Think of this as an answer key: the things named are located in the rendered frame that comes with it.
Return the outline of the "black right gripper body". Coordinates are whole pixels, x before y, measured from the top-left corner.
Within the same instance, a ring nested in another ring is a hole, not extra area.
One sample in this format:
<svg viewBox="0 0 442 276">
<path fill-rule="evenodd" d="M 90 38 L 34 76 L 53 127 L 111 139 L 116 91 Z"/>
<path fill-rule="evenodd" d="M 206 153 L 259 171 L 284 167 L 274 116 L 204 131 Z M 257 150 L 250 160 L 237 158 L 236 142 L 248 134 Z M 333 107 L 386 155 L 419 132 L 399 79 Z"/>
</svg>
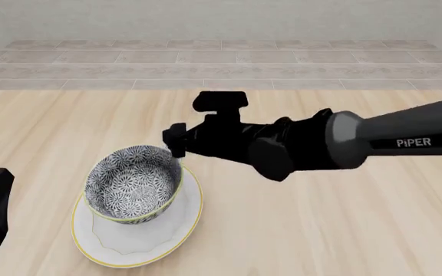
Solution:
<svg viewBox="0 0 442 276">
<path fill-rule="evenodd" d="M 186 133 L 185 149 L 200 156 L 248 163 L 249 140 L 243 133 L 246 123 L 215 125 L 201 123 Z"/>
</svg>

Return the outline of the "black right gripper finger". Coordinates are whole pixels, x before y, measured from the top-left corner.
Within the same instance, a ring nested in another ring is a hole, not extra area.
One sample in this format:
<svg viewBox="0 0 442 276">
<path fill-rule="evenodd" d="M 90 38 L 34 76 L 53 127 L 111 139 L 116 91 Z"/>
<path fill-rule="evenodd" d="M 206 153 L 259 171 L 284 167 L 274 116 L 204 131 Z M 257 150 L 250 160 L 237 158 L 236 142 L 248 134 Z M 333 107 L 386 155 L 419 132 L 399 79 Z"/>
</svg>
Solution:
<svg viewBox="0 0 442 276">
<path fill-rule="evenodd" d="M 183 158 L 186 155 L 185 135 L 186 123 L 174 123 L 167 130 L 163 130 L 163 142 L 173 158 Z"/>
</svg>

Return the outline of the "black white patterned bowl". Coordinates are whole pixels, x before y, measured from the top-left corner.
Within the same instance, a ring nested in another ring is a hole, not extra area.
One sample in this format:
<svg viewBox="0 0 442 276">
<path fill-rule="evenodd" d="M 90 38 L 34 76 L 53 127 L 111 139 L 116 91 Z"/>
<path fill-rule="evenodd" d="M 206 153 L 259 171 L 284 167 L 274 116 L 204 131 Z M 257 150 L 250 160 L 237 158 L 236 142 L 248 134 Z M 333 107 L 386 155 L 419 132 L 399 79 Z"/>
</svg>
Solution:
<svg viewBox="0 0 442 276">
<path fill-rule="evenodd" d="M 137 145 L 100 160 L 86 178 L 83 196 L 99 218 L 139 225 L 164 213 L 182 185 L 182 164 L 168 149 Z"/>
</svg>

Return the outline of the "white plate with yellow rim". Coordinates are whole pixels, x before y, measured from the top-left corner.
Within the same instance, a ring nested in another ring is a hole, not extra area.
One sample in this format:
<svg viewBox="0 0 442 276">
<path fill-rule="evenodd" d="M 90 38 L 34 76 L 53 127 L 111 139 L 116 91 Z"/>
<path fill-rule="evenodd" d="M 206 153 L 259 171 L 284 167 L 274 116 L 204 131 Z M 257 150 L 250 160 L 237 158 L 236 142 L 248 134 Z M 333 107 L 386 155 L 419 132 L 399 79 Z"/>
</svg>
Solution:
<svg viewBox="0 0 442 276">
<path fill-rule="evenodd" d="M 171 206 L 153 220 L 122 225 L 95 215 L 81 195 L 71 216 L 78 250 L 96 264 L 135 268 L 158 261 L 179 248 L 195 229 L 203 209 L 203 192 L 194 174 L 183 167 L 183 186 Z"/>
</svg>

